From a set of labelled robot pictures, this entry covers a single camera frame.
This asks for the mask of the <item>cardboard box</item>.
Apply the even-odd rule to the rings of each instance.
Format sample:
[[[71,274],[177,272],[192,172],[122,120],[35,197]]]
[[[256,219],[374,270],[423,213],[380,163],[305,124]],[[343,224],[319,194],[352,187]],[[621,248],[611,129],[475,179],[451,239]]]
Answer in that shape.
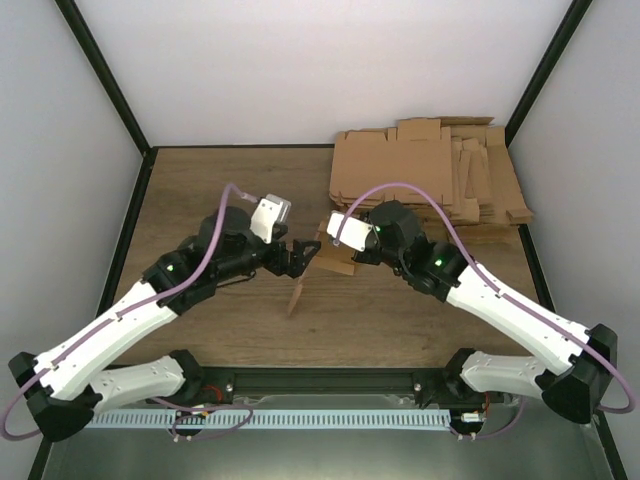
[[[352,260],[353,250],[349,247],[333,245],[326,232],[328,222],[329,218],[324,219],[317,228],[314,239],[321,243],[321,249],[311,260],[305,272],[297,279],[287,307],[288,316],[294,312],[303,291],[304,279],[313,268],[348,276],[354,276],[356,273],[356,263]]]

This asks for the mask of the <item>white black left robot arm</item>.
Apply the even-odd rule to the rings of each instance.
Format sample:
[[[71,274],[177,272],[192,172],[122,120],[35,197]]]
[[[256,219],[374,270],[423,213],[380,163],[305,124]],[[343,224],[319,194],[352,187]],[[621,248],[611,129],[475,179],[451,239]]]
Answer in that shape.
[[[287,243],[282,215],[269,218],[267,209],[261,201],[253,213],[238,207],[216,211],[76,335],[39,355],[21,352],[12,358],[9,369],[38,433],[51,442],[65,440],[95,416],[142,400],[194,405],[204,392],[204,372],[185,349],[145,364],[110,365],[218,289],[249,281],[259,269],[301,276],[320,241]]]

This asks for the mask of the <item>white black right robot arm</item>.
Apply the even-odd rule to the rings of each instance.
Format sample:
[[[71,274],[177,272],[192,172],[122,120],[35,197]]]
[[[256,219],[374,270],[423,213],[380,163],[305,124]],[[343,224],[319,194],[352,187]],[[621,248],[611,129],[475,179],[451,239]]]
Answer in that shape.
[[[331,220],[331,232],[354,249],[357,263],[389,266],[415,291],[466,311],[527,350],[525,356],[459,349],[447,363],[447,396],[465,403],[477,393],[540,399],[577,424],[590,421],[612,380],[616,333],[565,319],[501,282],[445,241],[431,241],[416,215],[398,201],[359,218]]]

